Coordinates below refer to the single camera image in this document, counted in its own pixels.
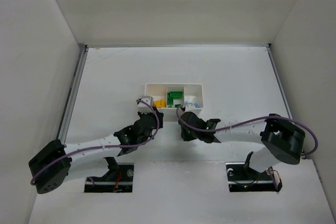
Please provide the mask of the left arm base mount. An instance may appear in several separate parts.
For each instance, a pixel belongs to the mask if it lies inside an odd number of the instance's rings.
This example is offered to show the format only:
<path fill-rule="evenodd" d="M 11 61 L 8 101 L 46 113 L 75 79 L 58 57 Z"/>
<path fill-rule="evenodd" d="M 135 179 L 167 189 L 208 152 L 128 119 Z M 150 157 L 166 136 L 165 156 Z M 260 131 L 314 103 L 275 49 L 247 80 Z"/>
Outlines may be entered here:
<path fill-rule="evenodd" d="M 86 178 L 85 193 L 131 193 L 133 192 L 134 164 L 117 163 L 114 157 L 106 157 L 101 176 Z"/>

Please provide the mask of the green lego brick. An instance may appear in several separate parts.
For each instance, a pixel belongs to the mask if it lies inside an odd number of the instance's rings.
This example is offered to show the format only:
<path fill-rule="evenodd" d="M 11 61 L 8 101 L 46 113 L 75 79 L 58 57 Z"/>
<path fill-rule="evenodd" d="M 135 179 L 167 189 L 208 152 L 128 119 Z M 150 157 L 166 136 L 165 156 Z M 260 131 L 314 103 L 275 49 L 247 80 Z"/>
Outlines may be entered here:
<path fill-rule="evenodd" d="M 169 97 L 173 99 L 180 99 L 183 97 L 182 91 L 171 91 L 169 92 Z"/>
<path fill-rule="evenodd" d="M 173 105 L 173 104 L 174 104 L 173 98 L 167 98 L 167 105 Z"/>

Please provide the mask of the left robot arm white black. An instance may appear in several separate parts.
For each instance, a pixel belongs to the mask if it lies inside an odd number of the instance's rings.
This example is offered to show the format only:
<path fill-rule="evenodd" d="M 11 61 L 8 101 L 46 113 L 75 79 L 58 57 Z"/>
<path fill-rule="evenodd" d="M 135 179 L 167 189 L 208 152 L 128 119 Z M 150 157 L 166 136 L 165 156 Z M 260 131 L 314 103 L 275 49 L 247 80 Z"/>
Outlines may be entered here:
<path fill-rule="evenodd" d="M 89 166 L 99 162 L 111 176 L 117 165 L 115 158 L 135 152 L 163 127 L 164 114 L 159 111 L 138 115 L 134 124 L 98 140 L 78 144 L 50 141 L 28 162 L 31 185 L 39 194 L 49 193 L 65 181 L 87 177 Z"/>

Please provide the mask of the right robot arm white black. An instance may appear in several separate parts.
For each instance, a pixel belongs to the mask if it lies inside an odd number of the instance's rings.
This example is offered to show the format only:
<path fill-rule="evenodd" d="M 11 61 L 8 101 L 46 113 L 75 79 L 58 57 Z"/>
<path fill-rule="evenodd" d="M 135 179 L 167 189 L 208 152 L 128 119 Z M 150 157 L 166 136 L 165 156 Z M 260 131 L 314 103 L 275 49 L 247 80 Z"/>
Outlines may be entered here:
<path fill-rule="evenodd" d="M 258 173 L 284 163 L 298 165 L 305 139 L 305 132 L 291 119 L 277 114 L 219 128 L 220 119 L 204 121 L 193 112 L 178 116 L 183 141 L 198 139 L 204 143 L 246 142 L 261 144 L 262 148 L 252 151 L 245 160 L 245 170 Z"/>

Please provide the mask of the yellow lego brick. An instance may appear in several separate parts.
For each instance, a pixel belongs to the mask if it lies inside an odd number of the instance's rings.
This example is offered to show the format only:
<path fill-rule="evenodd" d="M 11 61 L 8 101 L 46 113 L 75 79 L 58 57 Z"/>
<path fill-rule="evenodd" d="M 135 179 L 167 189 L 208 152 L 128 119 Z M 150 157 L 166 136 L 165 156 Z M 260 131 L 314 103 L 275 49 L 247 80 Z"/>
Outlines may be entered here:
<path fill-rule="evenodd" d="M 166 107 L 166 101 L 165 99 L 155 100 L 153 102 L 153 106 L 157 109 L 165 108 Z"/>

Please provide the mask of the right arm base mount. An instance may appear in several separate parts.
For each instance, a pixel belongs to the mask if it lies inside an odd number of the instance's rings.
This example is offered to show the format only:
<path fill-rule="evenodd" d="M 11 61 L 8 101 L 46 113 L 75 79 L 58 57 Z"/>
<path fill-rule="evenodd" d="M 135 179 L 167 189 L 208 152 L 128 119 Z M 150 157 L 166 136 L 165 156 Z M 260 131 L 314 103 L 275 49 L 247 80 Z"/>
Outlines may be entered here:
<path fill-rule="evenodd" d="M 247 155 L 245 162 L 226 163 L 228 189 L 230 193 L 263 192 L 279 193 L 282 190 L 282 179 L 273 167 L 259 173 L 249 167 L 253 152 Z"/>

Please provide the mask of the green lego plate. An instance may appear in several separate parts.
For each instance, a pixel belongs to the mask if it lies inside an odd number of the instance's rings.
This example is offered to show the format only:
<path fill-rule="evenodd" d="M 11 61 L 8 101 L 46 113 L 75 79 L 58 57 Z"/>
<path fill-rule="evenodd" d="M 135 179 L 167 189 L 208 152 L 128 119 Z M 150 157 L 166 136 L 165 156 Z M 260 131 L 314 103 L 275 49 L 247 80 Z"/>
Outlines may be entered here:
<path fill-rule="evenodd" d="M 172 104 L 172 105 L 168 105 L 168 108 L 178 108 L 181 107 L 181 104 Z"/>

